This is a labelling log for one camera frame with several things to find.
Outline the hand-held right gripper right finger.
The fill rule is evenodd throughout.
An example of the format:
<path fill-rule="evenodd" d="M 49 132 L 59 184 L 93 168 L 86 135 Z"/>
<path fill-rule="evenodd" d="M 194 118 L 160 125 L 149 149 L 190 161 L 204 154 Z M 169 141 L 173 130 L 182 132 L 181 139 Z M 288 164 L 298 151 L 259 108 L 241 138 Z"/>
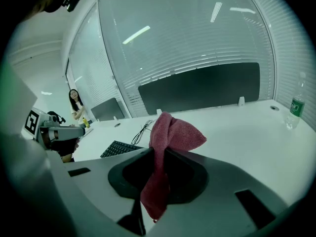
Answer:
<path fill-rule="evenodd" d="M 249 190 L 274 215 L 287 204 L 241 168 L 191 152 L 180 152 L 205 167 L 208 184 L 192 202 L 168 205 L 146 237 L 244 237 L 258 228 L 235 195 Z"/>

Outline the pink cloth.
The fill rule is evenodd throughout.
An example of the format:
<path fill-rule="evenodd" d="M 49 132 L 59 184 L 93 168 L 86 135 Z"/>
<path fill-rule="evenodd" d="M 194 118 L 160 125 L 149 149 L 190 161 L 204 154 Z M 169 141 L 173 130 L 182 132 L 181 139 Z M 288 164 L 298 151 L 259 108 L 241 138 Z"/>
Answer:
<path fill-rule="evenodd" d="M 154 222 L 167 208 L 170 185 L 164 170 L 165 149 L 190 151 L 203 145 L 207 138 L 192 124 L 161 113 L 150 134 L 149 146 L 154 149 L 154 169 L 140 194 L 140 201 Z"/>

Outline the clear bottle with green label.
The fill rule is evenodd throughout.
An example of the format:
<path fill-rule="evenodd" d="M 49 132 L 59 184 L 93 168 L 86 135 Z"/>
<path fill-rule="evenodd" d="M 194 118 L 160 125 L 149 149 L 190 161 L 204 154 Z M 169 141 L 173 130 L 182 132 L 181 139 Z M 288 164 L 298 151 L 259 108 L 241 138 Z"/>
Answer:
<path fill-rule="evenodd" d="M 306 88 L 306 74 L 299 73 L 297 88 L 292 98 L 290 112 L 286 118 L 286 127 L 293 130 L 297 127 L 305 107 L 305 88 Z"/>

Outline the black keyboard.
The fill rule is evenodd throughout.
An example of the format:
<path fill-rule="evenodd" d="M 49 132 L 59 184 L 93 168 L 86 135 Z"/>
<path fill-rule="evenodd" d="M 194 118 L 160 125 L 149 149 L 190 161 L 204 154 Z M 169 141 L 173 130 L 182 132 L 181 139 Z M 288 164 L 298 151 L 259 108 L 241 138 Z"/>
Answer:
<path fill-rule="evenodd" d="M 113 141 L 111 145 L 101 154 L 100 158 L 118 156 L 141 149 L 142 147 L 119 141 Z"/>

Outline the short dark desk divider panel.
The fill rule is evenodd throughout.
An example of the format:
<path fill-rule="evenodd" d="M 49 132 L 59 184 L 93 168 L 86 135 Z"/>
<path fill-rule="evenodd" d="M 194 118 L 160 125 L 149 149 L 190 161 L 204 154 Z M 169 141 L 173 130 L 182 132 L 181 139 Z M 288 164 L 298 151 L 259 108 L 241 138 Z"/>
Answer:
<path fill-rule="evenodd" d="M 116 100 L 111 98 L 91 109 L 94 117 L 99 121 L 109 121 L 117 119 L 124 119 L 125 116 Z"/>

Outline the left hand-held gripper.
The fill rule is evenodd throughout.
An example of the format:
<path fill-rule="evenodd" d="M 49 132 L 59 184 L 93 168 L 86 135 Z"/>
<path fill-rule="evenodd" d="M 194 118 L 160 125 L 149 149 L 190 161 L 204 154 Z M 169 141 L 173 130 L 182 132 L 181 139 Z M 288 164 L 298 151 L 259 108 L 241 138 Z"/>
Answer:
<path fill-rule="evenodd" d="M 24 130 L 43 146 L 51 149 L 52 141 L 67 141 L 85 135 L 85 129 L 76 126 L 60 126 L 65 119 L 54 111 L 48 113 L 33 107 L 26 119 Z"/>

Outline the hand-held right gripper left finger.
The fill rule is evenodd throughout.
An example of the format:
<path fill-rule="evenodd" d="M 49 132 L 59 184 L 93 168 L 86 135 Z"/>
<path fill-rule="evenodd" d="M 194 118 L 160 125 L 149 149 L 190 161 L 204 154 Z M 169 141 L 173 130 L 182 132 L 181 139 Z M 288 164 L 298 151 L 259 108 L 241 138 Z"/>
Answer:
<path fill-rule="evenodd" d="M 134 200 L 120 197 L 108 181 L 110 169 L 142 152 L 138 149 L 118 156 L 66 163 L 67 171 L 88 168 L 90 171 L 72 180 L 94 206 L 114 222 L 131 212 Z"/>

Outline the long dark desk divider panel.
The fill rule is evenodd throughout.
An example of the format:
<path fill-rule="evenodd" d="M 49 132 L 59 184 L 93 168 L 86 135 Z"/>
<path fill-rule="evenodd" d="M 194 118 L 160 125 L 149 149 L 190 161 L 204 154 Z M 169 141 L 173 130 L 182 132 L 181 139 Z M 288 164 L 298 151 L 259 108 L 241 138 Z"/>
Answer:
<path fill-rule="evenodd" d="M 258 63 L 232 63 L 200 69 L 158 79 L 138 87 L 150 115 L 233 105 L 259 99 L 260 67 Z"/>

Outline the person's light grey shirt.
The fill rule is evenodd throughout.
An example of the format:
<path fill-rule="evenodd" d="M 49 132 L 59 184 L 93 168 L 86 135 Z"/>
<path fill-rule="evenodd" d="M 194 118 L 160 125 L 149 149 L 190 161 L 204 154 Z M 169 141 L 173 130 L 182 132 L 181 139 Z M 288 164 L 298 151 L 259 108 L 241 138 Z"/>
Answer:
<path fill-rule="evenodd" d="M 79 237 L 61 159 L 21 135 L 37 98 L 7 60 L 15 26 L 0 22 L 0 236 Z"/>

